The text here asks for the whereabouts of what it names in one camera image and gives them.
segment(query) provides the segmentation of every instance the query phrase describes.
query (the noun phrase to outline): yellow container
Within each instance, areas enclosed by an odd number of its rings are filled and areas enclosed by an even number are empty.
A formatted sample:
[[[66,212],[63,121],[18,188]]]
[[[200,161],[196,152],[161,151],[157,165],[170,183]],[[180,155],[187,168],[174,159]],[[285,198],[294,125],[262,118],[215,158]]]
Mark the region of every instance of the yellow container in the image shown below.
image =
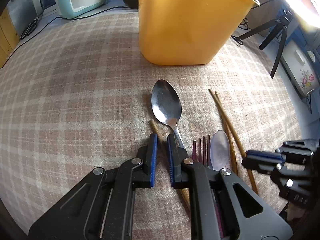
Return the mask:
[[[139,45],[158,65],[210,62],[258,0],[139,0]]]

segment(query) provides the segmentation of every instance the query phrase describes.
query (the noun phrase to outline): silver bolt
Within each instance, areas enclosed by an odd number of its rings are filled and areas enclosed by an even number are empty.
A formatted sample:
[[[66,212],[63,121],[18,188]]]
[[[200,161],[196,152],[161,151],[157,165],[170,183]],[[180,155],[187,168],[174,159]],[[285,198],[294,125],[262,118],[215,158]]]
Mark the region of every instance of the silver bolt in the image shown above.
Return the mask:
[[[133,159],[131,160],[131,162],[132,162],[132,164],[134,164],[134,165],[138,165],[138,164],[140,164],[140,163],[142,162],[142,160],[141,160],[140,158],[133,158]]]
[[[191,164],[193,163],[193,159],[191,159],[191,158],[185,158],[185,159],[183,160],[183,162],[184,162],[184,164],[186,164],[186,165],[191,165]]]
[[[228,168],[223,168],[220,170],[220,172],[225,176],[229,176],[231,174],[231,170]]]
[[[102,173],[103,173],[103,168],[98,167],[93,170],[94,175],[101,175]]]
[[[288,181],[287,181],[287,187],[292,187],[292,185],[293,185],[292,179],[288,179]]]

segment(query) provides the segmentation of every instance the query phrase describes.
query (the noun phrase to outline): fork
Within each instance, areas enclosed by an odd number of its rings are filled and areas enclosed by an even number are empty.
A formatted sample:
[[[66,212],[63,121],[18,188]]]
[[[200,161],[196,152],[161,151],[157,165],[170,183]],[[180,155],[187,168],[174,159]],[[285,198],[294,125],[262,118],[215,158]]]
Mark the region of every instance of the fork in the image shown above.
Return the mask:
[[[192,146],[192,159],[194,161],[202,163],[205,167],[211,167],[211,159],[210,159],[210,135],[208,134],[207,140],[206,137],[203,137],[203,148],[201,149],[201,138],[198,139],[198,155],[196,150],[196,140],[193,141]]]

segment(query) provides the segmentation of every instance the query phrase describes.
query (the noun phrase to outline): wooden chopstick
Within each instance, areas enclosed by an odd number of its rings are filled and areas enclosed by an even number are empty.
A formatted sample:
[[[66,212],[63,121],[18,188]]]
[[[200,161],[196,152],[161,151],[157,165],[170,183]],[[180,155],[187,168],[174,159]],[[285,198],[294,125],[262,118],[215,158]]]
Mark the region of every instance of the wooden chopstick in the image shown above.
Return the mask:
[[[220,98],[219,98],[217,92],[215,92],[215,95],[216,95],[217,99],[219,100],[219,102],[221,103]],[[222,116],[222,114],[221,114],[220,108],[218,108],[218,111],[219,111],[219,113],[220,113],[220,117],[221,117],[221,120],[222,120],[223,129],[224,129],[224,131],[226,132],[226,135],[227,135],[227,137],[228,137],[229,144],[230,144],[230,159],[231,159],[232,171],[233,171],[237,176],[239,176],[237,159],[236,159],[236,153],[235,153],[235,147],[233,146],[233,142],[232,142],[232,138],[231,138],[231,134],[230,134],[230,129],[229,129],[229,127],[228,127],[228,124],[227,124],[226,120],[223,118],[223,116]]]
[[[233,128],[232,123],[230,122],[229,118],[227,117],[227,115],[226,115],[226,113],[225,113],[220,101],[218,100],[218,98],[216,97],[215,93],[213,93],[213,91],[211,89],[209,89],[209,92],[212,95],[212,97],[213,97],[218,109],[220,110],[221,115],[223,116],[224,120],[226,121],[226,123],[227,123],[227,125],[228,125],[228,127],[229,127],[229,129],[230,129],[230,131],[232,133],[232,136],[236,141],[236,144],[238,146],[238,149],[240,151],[240,154],[241,154],[242,158],[246,157],[246,153],[245,153],[245,151],[244,151],[244,149],[242,147],[240,139],[239,139],[235,129]],[[255,182],[253,174],[252,174],[252,170],[247,169],[247,173],[248,173],[248,177],[249,177],[249,180],[250,180],[250,183],[251,183],[251,186],[252,186],[252,190],[258,195],[258,189],[257,189],[257,185],[256,185],[256,182]]]
[[[162,152],[164,154],[167,154],[167,149],[166,149],[164,142],[163,142],[163,136],[162,136],[161,132],[159,131],[155,121],[153,119],[151,119],[150,123],[151,123],[151,127],[153,129],[153,132],[158,135],[158,140],[159,140]],[[186,203],[188,209],[190,210],[189,190],[187,188],[181,188],[181,189],[178,189],[178,191],[181,193],[184,202]]]

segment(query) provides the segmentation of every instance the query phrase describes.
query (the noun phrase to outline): tripod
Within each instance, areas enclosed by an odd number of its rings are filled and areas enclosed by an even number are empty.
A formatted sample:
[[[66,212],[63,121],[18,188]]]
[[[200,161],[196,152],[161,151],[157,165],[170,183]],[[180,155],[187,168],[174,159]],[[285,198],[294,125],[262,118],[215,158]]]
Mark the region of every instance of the tripod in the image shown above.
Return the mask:
[[[266,29],[269,29],[269,28],[275,26],[273,28],[273,30],[269,33],[269,35],[265,38],[265,40],[259,46],[259,49],[263,50],[273,40],[273,38],[276,37],[280,31],[282,31],[278,53],[277,53],[275,63],[273,64],[273,67],[272,67],[272,70],[270,73],[271,78],[274,77],[276,70],[278,68],[280,58],[282,56],[282,52],[284,49],[284,44],[287,39],[287,27],[293,18],[292,13],[290,11],[283,10],[283,13],[284,14],[281,15],[280,18],[268,21],[268,22],[252,29],[251,31],[248,31],[247,33],[245,33],[237,38],[237,40],[242,41],[242,40],[244,40],[244,39],[246,39],[256,33],[259,33],[261,31],[264,31]]]

